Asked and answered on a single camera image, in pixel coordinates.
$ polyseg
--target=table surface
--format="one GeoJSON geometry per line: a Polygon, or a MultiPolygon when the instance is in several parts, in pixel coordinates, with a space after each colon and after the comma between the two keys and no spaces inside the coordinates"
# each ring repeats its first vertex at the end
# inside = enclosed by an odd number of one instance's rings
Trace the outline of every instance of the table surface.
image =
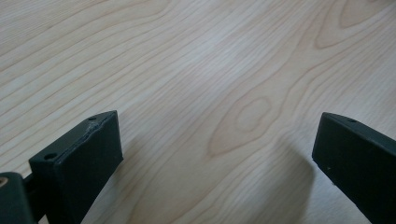
{"type": "Polygon", "coordinates": [[[368,223],[311,152],[325,111],[396,137],[395,1],[2,1],[0,31],[0,172],[118,110],[84,223],[368,223]]]}

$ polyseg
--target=wooden table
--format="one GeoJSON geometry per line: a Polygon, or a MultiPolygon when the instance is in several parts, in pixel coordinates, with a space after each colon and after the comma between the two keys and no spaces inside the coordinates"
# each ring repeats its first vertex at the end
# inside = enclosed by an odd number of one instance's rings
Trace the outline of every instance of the wooden table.
{"type": "Polygon", "coordinates": [[[396,137],[392,0],[2,1],[0,57],[0,172],[118,110],[84,223],[368,223],[311,160],[319,118],[396,137]]]}

